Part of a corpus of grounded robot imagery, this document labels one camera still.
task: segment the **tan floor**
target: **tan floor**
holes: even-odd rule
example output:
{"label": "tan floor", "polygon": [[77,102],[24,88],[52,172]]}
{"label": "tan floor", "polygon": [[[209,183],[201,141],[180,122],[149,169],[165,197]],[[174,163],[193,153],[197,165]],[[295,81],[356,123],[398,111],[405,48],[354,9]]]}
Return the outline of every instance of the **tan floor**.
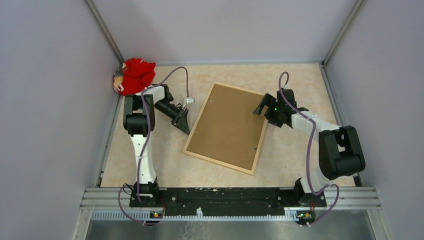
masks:
{"label": "tan floor", "polygon": [[[174,69],[155,69],[158,83]],[[298,107],[305,107],[322,119],[335,123],[335,117],[318,64],[251,64],[187,66],[190,96],[188,124],[193,126],[212,83],[220,82],[276,96],[278,78],[290,74],[288,88],[293,89]],[[185,98],[185,72],[179,69],[166,82],[174,104]],[[182,154],[188,136],[171,125],[171,120],[155,111],[156,127],[152,132],[152,154],[157,181],[161,187],[291,187],[306,174],[308,136],[287,125],[267,127],[254,176]],[[102,187],[121,187],[136,181],[136,162],[131,139],[123,127],[123,103],[101,183]],[[311,169],[318,166],[318,144],[311,150]],[[336,181],[340,186],[354,186],[352,177]]]}

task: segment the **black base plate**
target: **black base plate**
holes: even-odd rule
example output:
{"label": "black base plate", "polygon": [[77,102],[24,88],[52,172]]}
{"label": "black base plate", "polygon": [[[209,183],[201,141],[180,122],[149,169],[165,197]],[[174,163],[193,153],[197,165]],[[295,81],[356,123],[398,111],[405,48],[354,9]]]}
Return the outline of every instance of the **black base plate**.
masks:
{"label": "black base plate", "polygon": [[[315,207],[327,205],[323,195],[313,197]],[[293,189],[279,187],[160,188],[154,198],[142,197],[139,202],[134,186],[131,197],[130,207],[165,205],[167,216],[195,216],[198,208],[204,216],[281,216],[284,207],[300,207]]]}

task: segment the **cable connector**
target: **cable connector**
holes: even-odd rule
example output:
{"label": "cable connector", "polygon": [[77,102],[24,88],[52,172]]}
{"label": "cable connector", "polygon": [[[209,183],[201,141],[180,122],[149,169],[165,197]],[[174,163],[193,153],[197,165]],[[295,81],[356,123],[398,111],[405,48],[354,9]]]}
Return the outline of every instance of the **cable connector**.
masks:
{"label": "cable connector", "polygon": [[185,108],[187,104],[194,104],[195,98],[194,97],[186,97],[184,98],[184,103],[182,104],[182,107]]}

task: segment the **metal floor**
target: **metal floor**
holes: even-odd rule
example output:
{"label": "metal floor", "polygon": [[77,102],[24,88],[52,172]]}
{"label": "metal floor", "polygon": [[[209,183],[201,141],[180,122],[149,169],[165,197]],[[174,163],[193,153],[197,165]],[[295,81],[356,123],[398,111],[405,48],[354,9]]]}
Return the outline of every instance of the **metal floor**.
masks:
{"label": "metal floor", "polygon": [[141,226],[129,220],[92,220],[86,240],[374,240],[366,210],[334,210],[319,223],[291,221],[164,221]]}

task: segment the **white connector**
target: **white connector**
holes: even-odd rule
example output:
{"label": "white connector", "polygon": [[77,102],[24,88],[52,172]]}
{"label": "white connector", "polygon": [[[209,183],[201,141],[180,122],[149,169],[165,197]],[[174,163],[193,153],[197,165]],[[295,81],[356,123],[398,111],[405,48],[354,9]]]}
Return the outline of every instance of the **white connector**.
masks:
{"label": "white connector", "polygon": [[307,118],[303,117],[299,113],[293,114],[291,116],[291,126],[294,129],[300,130],[301,132],[305,133],[306,135],[311,135],[313,124],[309,119],[312,119],[316,123],[316,129],[313,133],[313,139],[318,142],[319,132],[322,132],[324,130],[338,130],[340,128],[339,125],[332,124],[329,122],[326,122],[319,118],[317,115],[312,114],[310,111],[302,111],[304,115],[307,116]]}
{"label": "white connector", "polygon": [[187,104],[194,104],[195,98],[194,97],[186,97],[184,98],[184,103],[182,104],[182,107],[185,108]]}

